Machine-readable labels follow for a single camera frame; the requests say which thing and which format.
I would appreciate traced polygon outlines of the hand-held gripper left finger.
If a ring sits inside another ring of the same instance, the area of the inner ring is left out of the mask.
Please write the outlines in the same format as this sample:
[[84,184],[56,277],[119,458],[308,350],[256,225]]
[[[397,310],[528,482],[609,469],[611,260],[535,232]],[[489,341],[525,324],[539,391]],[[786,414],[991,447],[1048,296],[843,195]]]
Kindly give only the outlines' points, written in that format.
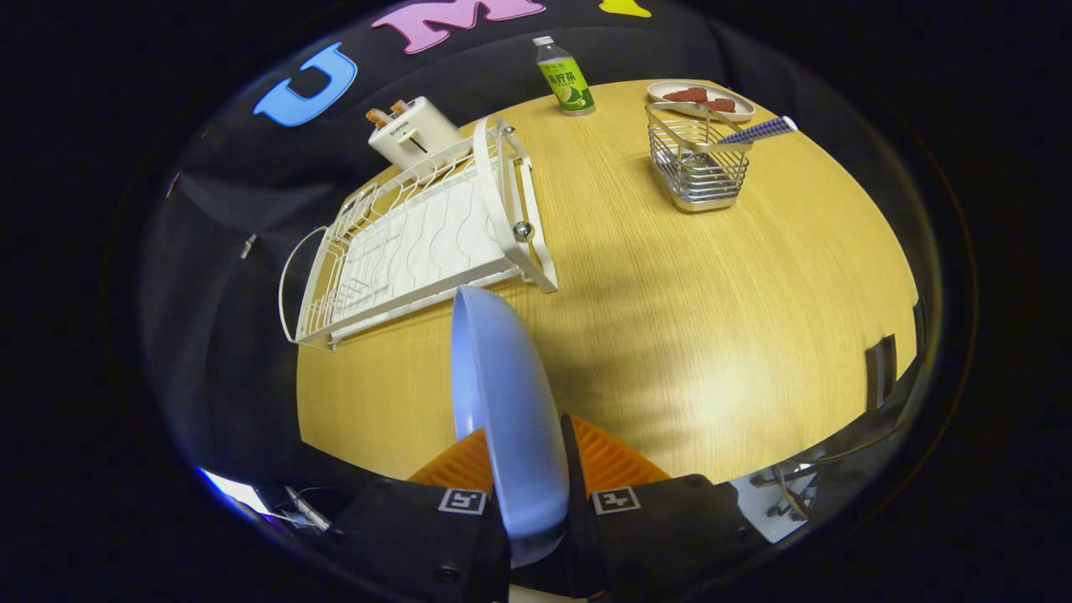
[[405,602],[505,602],[510,545],[483,429],[410,481],[378,477],[336,516],[346,568]]

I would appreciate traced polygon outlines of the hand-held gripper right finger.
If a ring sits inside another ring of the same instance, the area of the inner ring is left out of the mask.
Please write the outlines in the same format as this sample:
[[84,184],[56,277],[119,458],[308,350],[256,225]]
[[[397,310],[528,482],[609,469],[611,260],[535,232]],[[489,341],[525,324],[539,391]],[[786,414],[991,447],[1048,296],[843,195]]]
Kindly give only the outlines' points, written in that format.
[[565,534],[549,585],[580,600],[717,600],[766,538],[728,483],[655,477],[643,455],[584,420],[560,420],[568,467]]

